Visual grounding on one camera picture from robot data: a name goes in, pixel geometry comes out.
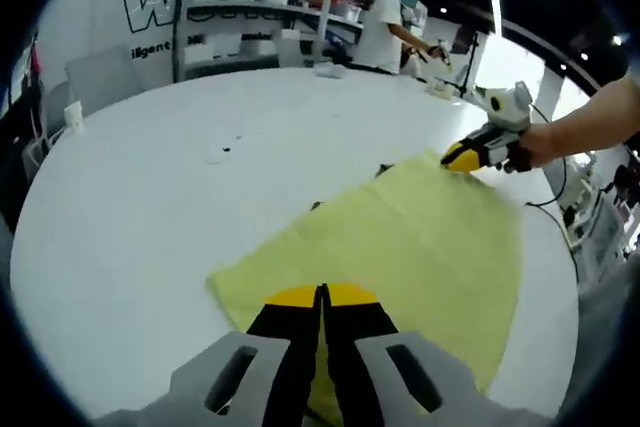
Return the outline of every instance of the yellow cloth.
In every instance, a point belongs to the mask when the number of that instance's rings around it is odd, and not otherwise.
[[[246,330],[268,296],[289,287],[353,282],[375,292],[396,327],[418,331],[469,365],[481,391],[496,373],[520,284],[516,209],[431,152],[338,195],[213,272],[207,286]],[[339,410],[319,347],[310,406]]]

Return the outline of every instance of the equipment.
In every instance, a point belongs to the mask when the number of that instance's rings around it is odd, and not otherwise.
[[[583,288],[599,282],[623,262],[624,221],[603,190],[576,213],[567,233],[572,253],[582,257],[578,280]]]
[[[449,170],[469,173],[485,166],[501,169],[508,159],[516,170],[530,170],[530,153],[518,142],[531,125],[532,98],[524,82],[512,89],[476,87],[465,100],[486,111],[489,121],[453,144],[440,163]]]
[[[453,64],[451,63],[451,53],[450,53],[451,49],[449,48],[448,42],[439,40],[438,45],[436,45],[435,47],[431,47],[429,49],[428,54],[431,55],[431,53],[438,47],[440,47],[440,52],[442,52],[438,58],[444,63],[444,65],[447,66],[447,69],[449,69],[449,72],[453,72]]]
[[[166,395],[94,425],[300,427],[321,316],[329,375],[347,427],[550,422],[490,401],[478,393],[466,365],[417,333],[399,333],[371,292],[339,283],[273,295],[246,334],[227,334],[177,369]]]

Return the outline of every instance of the cable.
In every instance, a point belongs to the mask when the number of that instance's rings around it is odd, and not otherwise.
[[[540,115],[540,117],[542,117],[544,119],[544,121],[546,123],[549,123],[549,119],[547,119],[547,117],[542,112],[540,112],[540,109],[538,109],[534,104],[531,104],[531,107],[533,107],[533,109],[538,113],[538,115]],[[533,202],[527,202],[525,205],[529,205],[531,207],[541,208],[541,207],[544,207],[546,205],[553,204],[560,197],[562,197],[562,194],[564,193],[564,189],[567,186],[567,159],[565,157],[562,158],[562,172],[563,172],[562,173],[562,185],[560,186],[560,190],[558,191],[558,193],[556,194],[556,196],[553,199],[548,200],[547,202],[541,202],[539,204],[534,204]]]
[[[558,226],[558,229],[560,230],[560,235],[562,236],[562,238],[564,240],[564,243],[567,246],[567,250],[569,251],[569,255],[571,256],[571,260],[573,261],[573,269],[574,269],[575,274],[576,274],[576,283],[578,283],[578,280],[580,278],[579,275],[578,275],[578,261],[574,257],[573,252],[571,251],[571,245],[569,244],[569,241],[567,240],[567,237],[564,235],[564,229],[562,228],[562,225],[560,225],[560,222],[558,222],[558,219],[556,219],[549,211],[547,211],[546,209],[543,209],[539,205],[532,204],[531,202],[527,202],[525,205],[528,205],[529,207],[535,207],[536,209],[541,210],[551,220],[553,220],[554,224],[556,224]]]

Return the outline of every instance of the white round table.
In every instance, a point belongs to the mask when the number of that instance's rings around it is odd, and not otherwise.
[[[364,72],[244,72],[119,102],[65,134],[33,182],[11,257],[19,316],[86,415],[143,407],[229,330],[204,288],[212,269],[379,164],[443,152],[485,121],[413,79]],[[518,205],[552,196],[540,170],[478,177]],[[521,225],[519,300],[489,397],[553,416],[577,341],[574,267],[551,219],[523,206]]]

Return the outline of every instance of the white shirt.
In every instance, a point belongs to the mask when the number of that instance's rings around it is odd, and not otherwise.
[[[389,32],[388,24],[402,26],[400,0],[375,0],[365,14],[360,42],[356,46],[353,63],[386,70],[400,71],[402,41]]]
[[[422,61],[418,59],[415,55],[409,57],[405,66],[400,69],[400,74],[408,75],[409,77],[413,77],[415,79],[422,78]]]

